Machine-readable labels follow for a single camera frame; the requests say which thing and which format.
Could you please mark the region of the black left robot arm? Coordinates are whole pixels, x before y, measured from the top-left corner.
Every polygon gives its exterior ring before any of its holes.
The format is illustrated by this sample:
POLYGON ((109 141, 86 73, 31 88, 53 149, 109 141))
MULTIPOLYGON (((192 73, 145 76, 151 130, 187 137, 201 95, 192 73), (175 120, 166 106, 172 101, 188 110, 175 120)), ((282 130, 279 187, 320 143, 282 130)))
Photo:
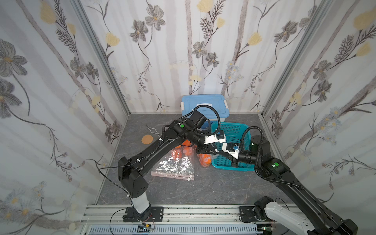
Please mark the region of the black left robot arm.
POLYGON ((215 155, 218 152, 214 143, 220 141, 217 138, 220 130, 217 129, 211 134, 204 134, 200 130, 207 120, 198 111, 200 108, 212 110, 216 115, 218 127, 220 127, 221 120, 217 110, 209 105, 199 105, 190 113, 174 120, 169 125, 165 125, 162 136, 145 150, 129 159, 122 157, 118 161, 117 178, 122 188, 129 195, 133 209, 141 220, 145 220, 151 211, 151 204, 146 195, 148 182, 144 179, 144 176, 158 161, 185 141, 189 141, 196 146, 197 154, 215 155))

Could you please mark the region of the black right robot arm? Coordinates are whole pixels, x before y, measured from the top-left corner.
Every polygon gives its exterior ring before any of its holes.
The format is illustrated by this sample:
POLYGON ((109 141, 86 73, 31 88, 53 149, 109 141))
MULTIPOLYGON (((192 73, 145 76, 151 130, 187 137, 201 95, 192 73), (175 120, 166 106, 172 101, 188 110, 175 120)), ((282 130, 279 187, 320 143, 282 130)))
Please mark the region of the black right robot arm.
POLYGON ((275 221, 298 235, 355 235, 358 226, 351 219, 342 219, 315 197, 281 160, 266 152, 263 132, 259 127, 259 142, 253 150, 245 150, 244 140, 238 144, 224 143, 221 154, 236 162, 250 163, 255 173, 263 180, 283 191, 300 209, 298 215, 283 208, 274 199, 264 196, 254 203, 252 212, 244 212, 241 219, 249 216, 248 222, 275 221))

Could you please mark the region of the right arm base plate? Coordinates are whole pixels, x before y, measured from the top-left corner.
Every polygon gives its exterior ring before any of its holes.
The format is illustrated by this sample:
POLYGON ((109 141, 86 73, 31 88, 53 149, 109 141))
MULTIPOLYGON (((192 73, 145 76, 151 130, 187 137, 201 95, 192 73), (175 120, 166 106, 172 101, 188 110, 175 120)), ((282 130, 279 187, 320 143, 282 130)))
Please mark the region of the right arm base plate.
POLYGON ((240 206, 239 211, 239 219, 241 222, 271 222, 271 220, 266 216, 264 209, 259 206, 240 206))

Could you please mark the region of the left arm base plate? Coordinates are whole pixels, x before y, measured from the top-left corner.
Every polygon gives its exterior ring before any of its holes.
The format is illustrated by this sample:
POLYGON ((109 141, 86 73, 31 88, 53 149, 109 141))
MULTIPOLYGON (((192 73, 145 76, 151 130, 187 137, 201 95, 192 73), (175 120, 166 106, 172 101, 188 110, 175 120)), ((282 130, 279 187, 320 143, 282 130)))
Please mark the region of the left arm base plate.
POLYGON ((143 213, 138 213, 134 207, 127 207, 123 222, 162 222, 164 207, 150 206, 143 213))

